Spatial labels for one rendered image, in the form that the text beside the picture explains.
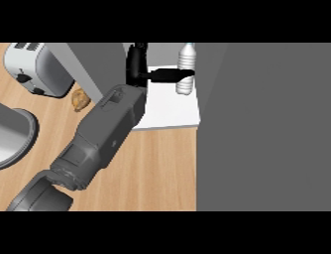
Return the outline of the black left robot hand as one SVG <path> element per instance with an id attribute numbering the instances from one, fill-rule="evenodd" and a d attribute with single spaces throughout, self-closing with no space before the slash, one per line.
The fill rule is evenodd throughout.
<path id="1" fill-rule="evenodd" d="M 126 84 L 146 87 L 148 82 L 176 83 L 183 78 L 194 76 L 192 69 L 157 68 L 148 70 L 146 64 L 146 43 L 134 43 L 129 47 L 126 57 Z"/>

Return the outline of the clear plastic water bottle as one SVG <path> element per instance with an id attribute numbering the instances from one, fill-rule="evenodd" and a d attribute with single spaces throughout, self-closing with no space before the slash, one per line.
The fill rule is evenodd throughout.
<path id="1" fill-rule="evenodd" d="M 195 62 L 196 62 L 196 51 L 194 48 L 194 44 L 186 43 L 179 53 L 177 68 L 195 69 Z M 179 94 L 189 95 L 192 93 L 192 89 L 194 89 L 194 77 L 188 76 L 176 83 L 176 92 Z"/>

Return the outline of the large dark grey cabinet door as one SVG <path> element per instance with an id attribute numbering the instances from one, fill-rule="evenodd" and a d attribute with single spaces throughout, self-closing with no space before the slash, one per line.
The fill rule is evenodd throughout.
<path id="1" fill-rule="evenodd" d="M 198 130 L 198 207 L 331 210 L 331 44 L 230 44 Z"/>

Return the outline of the brown croissant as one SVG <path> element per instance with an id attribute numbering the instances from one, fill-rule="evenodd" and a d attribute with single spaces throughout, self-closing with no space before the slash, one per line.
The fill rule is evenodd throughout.
<path id="1" fill-rule="evenodd" d="M 83 89 L 77 89 L 72 93 L 72 107 L 75 112 L 80 112 L 89 105 L 90 103 L 90 98 L 83 91 Z"/>

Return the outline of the silver toaster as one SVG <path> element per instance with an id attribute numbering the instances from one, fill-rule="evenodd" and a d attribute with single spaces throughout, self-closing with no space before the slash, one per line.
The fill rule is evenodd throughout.
<path id="1" fill-rule="evenodd" d="M 64 98 L 75 80 L 44 43 L 12 43 L 3 55 L 5 68 L 37 95 Z"/>

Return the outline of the grey round pot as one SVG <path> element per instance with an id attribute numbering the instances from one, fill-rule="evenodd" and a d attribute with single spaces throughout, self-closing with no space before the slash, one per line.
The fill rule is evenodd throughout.
<path id="1" fill-rule="evenodd" d="M 30 152 L 39 131 L 36 115 L 0 103 L 0 170 L 15 165 Z"/>

